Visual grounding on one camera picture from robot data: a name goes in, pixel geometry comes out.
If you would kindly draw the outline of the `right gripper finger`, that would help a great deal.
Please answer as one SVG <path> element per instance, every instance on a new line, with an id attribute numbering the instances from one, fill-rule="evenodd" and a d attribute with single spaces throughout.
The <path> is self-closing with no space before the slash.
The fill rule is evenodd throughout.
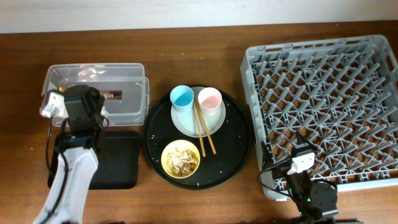
<path id="1" fill-rule="evenodd" d="M 265 141 L 261 142 L 262 149 L 262 170 L 267 169 L 269 166 L 274 164 L 273 154 L 271 152 L 271 145 Z"/>
<path id="2" fill-rule="evenodd" d="M 307 140 L 299 131 L 295 132 L 295 136 L 297 139 L 297 145 L 296 149 L 301 150 L 301 151 L 317 151 L 316 145 L 312 144 L 309 140 Z"/>

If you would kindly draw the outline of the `gold snack wrapper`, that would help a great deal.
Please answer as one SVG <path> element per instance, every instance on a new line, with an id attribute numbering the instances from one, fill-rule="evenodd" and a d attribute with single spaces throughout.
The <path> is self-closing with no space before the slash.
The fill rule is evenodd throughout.
<path id="1" fill-rule="evenodd" d="M 100 90 L 99 92 L 106 100 L 121 100 L 123 98 L 121 90 Z"/>

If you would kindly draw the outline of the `wooden chopstick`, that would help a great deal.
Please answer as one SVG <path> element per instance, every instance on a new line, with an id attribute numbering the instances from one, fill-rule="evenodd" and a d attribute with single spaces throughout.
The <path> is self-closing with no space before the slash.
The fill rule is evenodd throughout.
<path id="1" fill-rule="evenodd" d="M 214 144 L 213 144 L 213 140 L 212 140 L 212 138 L 211 138 L 211 134 L 210 134 L 210 132 L 209 132 L 209 130 L 208 130 L 208 128 L 207 128 L 206 121 L 205 121 L 205 119 L 204 119 L 204 117 L 203 117 L 203 113 L 201 112 L 199 102 L 198 102 L 197 100 L 195 100 L 195 105 L 197 106 L 197 110 L 198 110 L 198 112 L 199 112 L 199 117 L 200 117 L 200 119 L 201 119 L 201 121 L 202 121 L 202 123 L 203 123 L 203 126 L 204 126 L 204 128 L 205 128 L 206 136 L 207 136 L 208 141 L 209 141 L 209 143 L 210 143 L 211 149 L 212 149 L 212 151 L 213 151 L 213 154 L 215 155 L 215 154 L 216 154 L 216 149 L 215 149 L 215 146 L 214 146 Z"/>
<path id="2" fill-rule="evenodd" d="M 198 137 L 199 137 L 199 140 L 200 140 L 201 153 L 202 153 L 203 157 L 206 157 L 205 147 L 204 147 L 204 144 L 203 144 L 203 138 L 202 138 L 202 135 L 201 135 L 200 118 L 199 118 L 199 115 L 198 115 L 198 109 L 197 109 L 195 100 L 193 102 L 193 110 L 194 110 L 195 120 L 196 120 L 196 124 L 197 124 Z"/>

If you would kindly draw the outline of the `pink cup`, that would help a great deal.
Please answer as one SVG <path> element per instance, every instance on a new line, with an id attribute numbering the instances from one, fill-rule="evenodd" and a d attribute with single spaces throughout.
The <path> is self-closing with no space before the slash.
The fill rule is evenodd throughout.
<path id="1" fill-rule="evenodd" d="M 198 102 L 201 112 L 207 116 L 214 115 L 222 102 L 219 90 L 213 87 L 206 87 L 198 94 Z"/>

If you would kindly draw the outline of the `yellow bowl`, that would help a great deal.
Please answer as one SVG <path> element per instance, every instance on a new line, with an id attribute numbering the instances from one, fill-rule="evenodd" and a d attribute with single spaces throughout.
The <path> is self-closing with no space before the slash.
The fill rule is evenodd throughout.
<path id="1" fill-rule="evenodd" d="M 167 154 L 170 153 L 170 152 L 172 152 L 172 151 L 174 150 L 175 147 L 182 148 L 182 149 L 185 148 L 185 147 L 187 147 L 187 148 L 189 148 L 190 150 L 192 150 L 193 153 L 194 153 L 194 154 L 196 155 L 196 157 L 198 158 L 199 164 L 197 165 L 196 169 L 195 169 L 190 175 L 178 177 L 178 176 L 176 176 L 176 175 L 173 175 L 172 171 L 167 167 Z M 164 171 L 165 171 L 169 176 L 171 176 L 171 177 L 173 177 L 173 178 L 176 178 L 176 179 L 184 179 L 184 178 L 190 177 L 193 173 L 196 172 L 196 170 L 198 169 L 199 165 L 200 165 L 200 153 L 199 153 L 199 150 L 198 150 L 197 147 L 196 147 L 193 143 L 191 143 L 190 141 L 186 141 L 186 140 L 176 140 L 176 141 L 173 141 L 173 142 L 171 142 L 170 144 L 168 144 L 168 145 L 164 148 L 164 150 L 163 150 L 163 152 L 162 152 L 162 155 L 161 155 L 161 166 L 163 167 Z"/>

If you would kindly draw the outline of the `blue cup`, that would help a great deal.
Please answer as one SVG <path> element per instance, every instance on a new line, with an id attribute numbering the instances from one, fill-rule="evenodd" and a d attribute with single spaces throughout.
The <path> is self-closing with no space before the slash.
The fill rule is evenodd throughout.
<path id="1" fill-rule="evenodd" d="M 179 85 L 170 92 L 170 100 L 177 112 L 189 113 L 193 108 L 194 92 L 189 86 Z"/>

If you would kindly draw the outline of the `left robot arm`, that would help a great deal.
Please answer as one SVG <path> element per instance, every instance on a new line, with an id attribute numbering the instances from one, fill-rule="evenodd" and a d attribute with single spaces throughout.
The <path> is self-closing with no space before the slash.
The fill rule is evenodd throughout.
<path id="1" fill-rule="evenodd" d="M 43 117 L 62 118 L 57 170 L 35 223 L 81 223 L 90 182 L 98 169 L 109 121 L 102 115 L 104 96 L 96 88 L 75 85 L 50 90 L 40 110 Z"/>

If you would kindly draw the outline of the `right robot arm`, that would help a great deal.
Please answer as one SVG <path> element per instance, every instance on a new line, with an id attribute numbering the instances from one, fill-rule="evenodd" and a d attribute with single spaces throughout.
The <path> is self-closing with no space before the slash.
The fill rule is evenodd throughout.
<path id="1" fill-rule="evenodd" d="M 312 180 L 308 170 L 315 164 L 317 147 L 307 140 L 300 132 L 296 132 L 298 144 L 292 148 L 291 156 L 266 166 L 257 175 L 257 181 L 262 183 L 261 175 L 266 172 L 282 176 L 288 191 L 283 193 L 262 184 L 267 190 L 291 198 L 296 204 L 300 216 L 293 218 L 293 223 L 334 223 L 334 216 L 338 214 L 336 206 L 338 188 L 329 180 Z"/>

